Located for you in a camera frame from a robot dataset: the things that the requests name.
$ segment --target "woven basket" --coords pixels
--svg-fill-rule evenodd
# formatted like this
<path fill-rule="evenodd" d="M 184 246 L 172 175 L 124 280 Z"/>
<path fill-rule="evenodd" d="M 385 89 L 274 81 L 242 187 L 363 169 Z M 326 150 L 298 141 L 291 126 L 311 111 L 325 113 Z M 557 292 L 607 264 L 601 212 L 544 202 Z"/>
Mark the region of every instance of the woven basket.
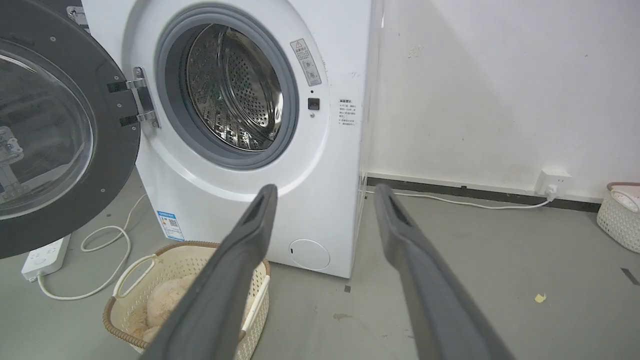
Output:
<path fill-rule="evenodd" d="M 107 301 L 102 323 L 111 334 L 128 342 L 139 353 L 149 345 L 142 340 L 147 330 L 147 299 L 161 282 L 198 274 L 218 248 L 217 243 L 184 241 L 163 247 L 145 256 L 124 271 L 116 283 L 113 296 Z M 143 263 L 151 262 L 144 274 L 124 293 L 126 278 Z M 271 270 L 264 260 L 253 272 L 248 300 L 253 304 L 239 334 L 235 359 L 249 360 L 258 344 L 269 311 L 269 280 Z"/>
<path fill-rule="evenodd" d="M 620 245 L 640 253 L 640 183 L 610 183 L 607 189 L 598 225 Z"/>

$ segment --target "open door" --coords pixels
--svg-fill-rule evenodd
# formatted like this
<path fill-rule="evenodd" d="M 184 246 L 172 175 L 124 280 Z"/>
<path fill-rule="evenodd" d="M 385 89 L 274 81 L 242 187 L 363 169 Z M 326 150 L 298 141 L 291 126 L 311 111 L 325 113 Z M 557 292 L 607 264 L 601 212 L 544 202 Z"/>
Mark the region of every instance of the open door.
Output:
<path fill-rule="evenodd" d="M 133 170 L 136 122 L 153 114 L 139 115 L 134 90 L 143 79 L 127 81 L 59 10 L 11 0 L 0 2 L 0 13 L 0 258 L 6 258 L 62 238 L 102 211 Z"/>

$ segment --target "concrete floor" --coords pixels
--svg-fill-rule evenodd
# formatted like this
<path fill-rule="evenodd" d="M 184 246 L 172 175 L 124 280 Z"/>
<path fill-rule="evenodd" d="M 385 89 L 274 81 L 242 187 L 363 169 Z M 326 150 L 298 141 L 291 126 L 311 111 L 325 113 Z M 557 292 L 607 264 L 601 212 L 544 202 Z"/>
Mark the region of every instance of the concrete floor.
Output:
<path fill-rule="evenodd" d="M 79 243 L 93 229 L 124 224 L 143 191 L 134 174 L 120 196 L 74 234 L 63 268 L 45 278 L 52 292 L 78 295 L 109 277 L 125 243 L 93 253 L 81 252 Z M 271 308 L 254 359 L 417 358 L 399 278 L 381 252 L 372 196 L 365 203 L 351 280 L 273 266 Z M 604 234 L 595 214 L 402 202 L 516 358 L 637 359 L 640 286 L 620 268 L 640 277 L 640 255 Z M 172 242 L 148 203 L 133 219 L 129 262 Z M 0 260 L 0 359 L 137 358 L 102 326 L 113 286 L 84 300 L 51 300 L 22 278 L 25 257 Z M 350 293 L 344 291 L 347 284 Z M 535 302 L 538 293 L 547 300 Z"/>

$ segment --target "stainless steel drum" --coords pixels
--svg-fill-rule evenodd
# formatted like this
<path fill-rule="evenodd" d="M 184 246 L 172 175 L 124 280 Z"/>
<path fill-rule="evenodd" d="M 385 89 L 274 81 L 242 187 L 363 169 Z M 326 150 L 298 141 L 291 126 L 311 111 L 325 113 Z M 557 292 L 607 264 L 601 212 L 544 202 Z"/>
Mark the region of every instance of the stainless steel drum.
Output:
<path fill-rule="evenodd" d="M 282 91 L 264 53 L 242 33 L 206 27 L 187 58 L 189 97 L 200 119 L 237 149 L 263 151 L 280 129 Z"/>

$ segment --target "white power strip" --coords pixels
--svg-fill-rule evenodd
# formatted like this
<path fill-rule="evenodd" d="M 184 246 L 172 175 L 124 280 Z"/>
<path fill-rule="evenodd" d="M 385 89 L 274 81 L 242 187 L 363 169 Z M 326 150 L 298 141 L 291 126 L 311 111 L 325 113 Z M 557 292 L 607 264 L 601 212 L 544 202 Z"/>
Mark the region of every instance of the white power strip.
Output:
<path fill-rule="evenodd" d="M 38 275 L 47 275 L 60 270 L 69 245 L 69 238 L 71 235 L 32 250 L 22 267 L 24 278 L 34 282 L 38 279 Z"/>

